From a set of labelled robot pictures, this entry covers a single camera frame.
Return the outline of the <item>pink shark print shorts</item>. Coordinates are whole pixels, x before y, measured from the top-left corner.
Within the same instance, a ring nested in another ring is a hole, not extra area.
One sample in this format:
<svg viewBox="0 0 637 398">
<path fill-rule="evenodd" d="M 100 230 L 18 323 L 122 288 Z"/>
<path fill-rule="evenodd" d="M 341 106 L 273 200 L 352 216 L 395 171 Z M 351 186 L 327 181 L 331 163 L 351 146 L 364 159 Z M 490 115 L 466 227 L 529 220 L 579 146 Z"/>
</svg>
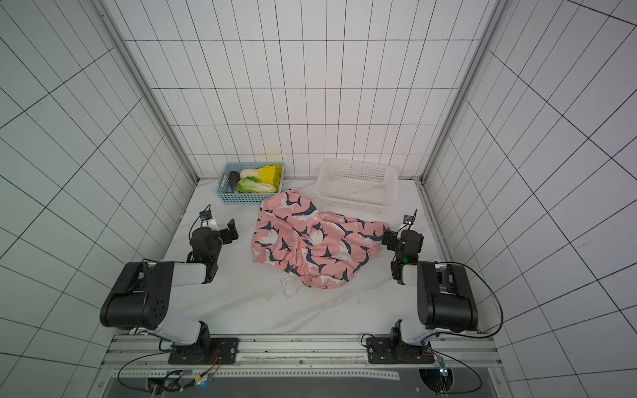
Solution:
<svg viewBox="0 0 637 398">
<path fill-rule="evenodd" d="M 254 261 L 297 276 L 312 289 L 353 280 L 381 250 L 385 222 L 320 212 L 295 189 L 266 199 L 251 240 Z"/>
</svg>

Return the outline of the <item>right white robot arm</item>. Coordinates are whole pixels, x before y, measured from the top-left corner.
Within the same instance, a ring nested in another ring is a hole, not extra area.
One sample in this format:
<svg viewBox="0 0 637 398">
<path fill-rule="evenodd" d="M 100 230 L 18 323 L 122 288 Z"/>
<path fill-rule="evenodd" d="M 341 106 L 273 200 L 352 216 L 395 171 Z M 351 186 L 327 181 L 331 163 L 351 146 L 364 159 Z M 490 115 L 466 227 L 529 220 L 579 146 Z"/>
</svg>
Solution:
<svg viewBox="0 0 637 398">
<path fill-rule="evenodd" d="M 383 233 L 382 244 L 394 253 L 391 276 L 416 288 L 416 318 L 398 320 L 389 348 L 398 357 L 421 357 L 426 341 L 444 333 L 474 332 L 479 315 L 464 265 L 420 260 L 424 236 L 410 229 Z"/>
</svg>

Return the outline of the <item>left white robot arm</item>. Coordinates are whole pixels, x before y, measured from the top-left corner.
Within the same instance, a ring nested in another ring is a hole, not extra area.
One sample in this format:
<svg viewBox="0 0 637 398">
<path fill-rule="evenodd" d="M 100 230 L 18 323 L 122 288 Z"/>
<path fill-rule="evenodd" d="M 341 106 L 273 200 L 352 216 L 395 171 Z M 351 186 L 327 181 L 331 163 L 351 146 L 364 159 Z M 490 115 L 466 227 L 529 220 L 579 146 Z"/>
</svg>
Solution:
<svg viewBox="0 0 637 398">
<path fill-rule="evenodd" d="M 222 230 L 203 225 L 189 233 L 191 251 L 184 262 L 129 262 L 104 301 L 101 324 L 121 330 L 145 329 L 172 343 L 170 364 L 232 364 L 236 338 L 213 338 L 203 321 L 190 319 L 171 307 L 176 288 L 212 283 L 224 245 L 239 238 L 232 219 Z"/>
</svg>

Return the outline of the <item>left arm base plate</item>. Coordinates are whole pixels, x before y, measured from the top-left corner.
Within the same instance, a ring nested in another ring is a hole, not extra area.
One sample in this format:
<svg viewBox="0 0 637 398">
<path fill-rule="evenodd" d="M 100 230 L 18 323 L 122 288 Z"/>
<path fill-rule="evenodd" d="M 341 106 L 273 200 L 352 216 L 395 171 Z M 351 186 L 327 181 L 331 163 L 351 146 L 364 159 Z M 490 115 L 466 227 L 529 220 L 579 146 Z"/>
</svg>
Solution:
<svg viewBox="0 0 637 398">
<path fill-rule="evenodd" d="M 238 338 L 209 338 L 188 346 L 171 349 L 170 365 L 232 365 L 237 359 Z"/>
</svg>

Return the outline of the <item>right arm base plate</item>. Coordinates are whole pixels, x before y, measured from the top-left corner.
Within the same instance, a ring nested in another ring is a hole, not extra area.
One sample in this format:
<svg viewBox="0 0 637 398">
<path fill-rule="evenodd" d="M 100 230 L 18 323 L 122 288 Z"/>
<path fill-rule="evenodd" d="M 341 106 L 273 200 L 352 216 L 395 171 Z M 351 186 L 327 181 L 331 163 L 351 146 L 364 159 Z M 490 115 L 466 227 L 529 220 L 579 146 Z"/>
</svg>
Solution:
<svg viewBox="0 0 637 398">
<path fill-rule="evenodd" d="M 436 361 L 433 353 L 422 346 L 404 343 L 401 339 L 394 342 L 389 337 L 366 335 L 363 340 L 368 362 L 375 365 L 430 365 Z"/>
</svg>

